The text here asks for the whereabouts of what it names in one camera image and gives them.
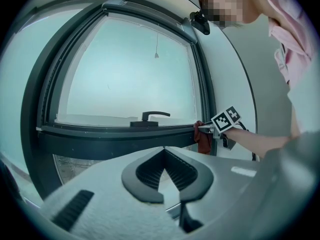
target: window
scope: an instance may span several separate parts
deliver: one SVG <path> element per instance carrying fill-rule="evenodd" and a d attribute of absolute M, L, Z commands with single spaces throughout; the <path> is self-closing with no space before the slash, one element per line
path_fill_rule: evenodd
<path fill-rule="evenodd" d="M 97 0 L 44 47 L 21 122 L 42 198 L 100 161 L 159 146 L 197 149 L 193 124 L 215 113 L 211 76 L 189 20 L 170 15 L 159 6 Z M 131 127 L 149 111 L 170 117 L 151 115 L 158 126 Z"/>
<path fill-rule="evenodd" d="M 109 13 L 80 46 L 67 71 L 56 122 L 130 126 L 143 112 L 165 125 L 202 119 L 190 44 L 147 21 Z"/>

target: window frame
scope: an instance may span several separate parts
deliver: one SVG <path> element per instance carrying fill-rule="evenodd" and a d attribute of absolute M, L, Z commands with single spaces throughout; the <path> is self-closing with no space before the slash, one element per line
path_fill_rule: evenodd
<path fill-rule="evenodd" d="M 87 34 L 84 33 L 82 36 L 85 37 L 85 39 L 80 39 L 77 42 L 77 45 L 75 45 L 72 49 L 74 50 L 74 56 L 72 56 L 72 61 L 69 61 L 69 63 L 64 64 L 63 72 L 59 73 L 59 76 L 61 76 L 61 81 L 59 82 L 59 86 L 57 89 L 61 90 L 56 96 L 58 98 L 59 96 L 59 106 L 58 108 L 54 108 L 52 111 L 50 111 L 49 115 L 49 121 L 51 123 L 56 122 L 60 124 L 66 124 L 70 125 L 68 122 L 64 122 L 63 120 L 60 121 L 58 119 L 59 115 L 67 115 L 67 104 L 68 104 L 68 94 L 70 93 L 71 90 L 71 84 L 73 82 L 73 78 L 75 76 L 75 73 L 77 71 L 78 64 L 80 63 L 83 54 L 85 53 L 86 49 L 83 49 L 83 45 L 88 47 L 92 40 L 95 38 L 96 34 L 100 30 L 100 28 L 103 26 L 103 24 L 108 21 L 108 19 L 116 19 L 120 21 L 125 21 L 125 22 L 130 22 L 133 24 L 139 24 L 142 25 L 148 29 L 152 29 L 158 33 L 163 34 L 164 36 L 175 40 L 176 42 L 180 43 L 182 46 L 186 48 L 187 56 L 188 56 L 188 62 L 190 66 L 190 74 L 191 74 L 191 79 L 192 79 L 192 88 L 193 88 L 193 93 L 194 93 L 194 104 L 195 104 L 195 119 L 196 120 L 203 120 L 202 119 L 202 104 L 201 104 L 201 95 L 200 95 L 200 85 L 199 85 L 199 79 L 198 79 L 198 74 L 197 74 L 197 65 L 196 65 L 196 60 L 194 57 L 193 49 L 191 47 L 191 44 L 189 42 L 186 42 L 184 39 L 175 36 L 174 33 L 163 29 L 161 26 L 155 25 L 153 23 L 150 23 L 148 21 L 145 21 L 144 19 L 139 19 L 136 17 L 124 15 L 124 14 L 119 14 L 119 13 L 108 13 L 108 15 L 104 15 L 103 17 L 99 17 L 94 24 L 93 29 L 90 28 L 86 30 Z M 83 126 L 84 124 L 76 123 L 75 125 Z"/>
<path fill-rule="evenodd" d="M 210 71 L 189 20 L 181 20 L 182 30 L 148 12 L 120 5 L 123 1 L 130 0 L 97 0 L 78 12 L 50 39 L 30 73 L 22 100 L 21 142 L 30 177 L 43 199 L 62 185 L 53 154 L 86 160 L 107 160 L 152 147 L 186 147 L 195 143 L 193 125 L 106 129 L 52 122 L 60 100 L 59 91 L 55 91 L 55 88 L 65 77 L 61 74 L 61 69 L 66 60 L 72 59 L 70 52 L 77 41 L 85 39 L 86 35 L 83 33 L 90 32 L 89 29 L 99 22 L 97 19 L 103 14 L 121 13 L 157 24 L 192 44 L 190 47 L 200 87 L 202 121 L 209 122 L 216 114 Z M 142 3 L 144 6 L 148 4 L 152 5 L 148 2 Z M 77 155 L 74 152 L 75 147 L 80 152 Z M 213 141 L 211 155 L 216 153 L 217 146 Z"/>

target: red cloth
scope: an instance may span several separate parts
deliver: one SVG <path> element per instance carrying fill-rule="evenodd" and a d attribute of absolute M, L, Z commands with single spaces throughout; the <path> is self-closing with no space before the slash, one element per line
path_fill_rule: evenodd
<path fill-rule="evenodd" d="M 205 125 L 201 121 L 197 121 L 194 127 L 194 141 L 198 143 L 198 153 L 210 155 L 212 135 L 199 131 L 199 126 Z"/>

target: black vent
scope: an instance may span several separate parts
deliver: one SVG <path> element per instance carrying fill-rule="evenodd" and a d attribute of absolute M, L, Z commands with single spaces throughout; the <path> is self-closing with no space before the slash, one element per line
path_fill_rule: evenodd
<path fill-rule="evenodd" d="M 168 150 L 165 154 L 165 169 L 179 191 L 188 187 L 198 176 L 196 168 Z"/>
<path fill-rule="evenodd" d="M 60 228 L 69 231 L 84 211 L 94 193 L 81 190 L 52 220 Z"/>
<path fill-rule="evenodd" d="M 160 177 L 164 171 L 163 152 L 141 164 L 136 170 L 137 178 L 145 185 L 158 190 Z"/>

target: white wall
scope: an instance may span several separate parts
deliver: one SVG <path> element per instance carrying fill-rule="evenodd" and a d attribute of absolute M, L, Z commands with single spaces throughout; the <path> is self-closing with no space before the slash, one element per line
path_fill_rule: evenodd
<path fill-rule="evenodd" d="M 256 131 L 253 97 L 241 61 L 231 43 L 218 26 L 210 24 L 210 34 L 196 31 L 212 78 L 217 113 L 231 106 L 239 112 L 250 132 Z M 218 146 L 217 156 L 251 160 L 252 153 L 238 143 L 232 150 Z"/>
<path fill-rule="evenodd" d="M 18 32 L 0 61 L 0 152 L 28 173 L 21 145 L 21 106 L 30 72 L 50 38 L 81 8 L 45 17 Z"/>
<path fill-rule="evenodd" d="M 248 73 L 257 111 L 258 133 L 286 136 L 290 133 L 289 91 L 274 59 L 280 43 L 269 37 L 268 18 L 261 15 L 242 27 L 227 27 L 223 32 L 238 52 Z"/>

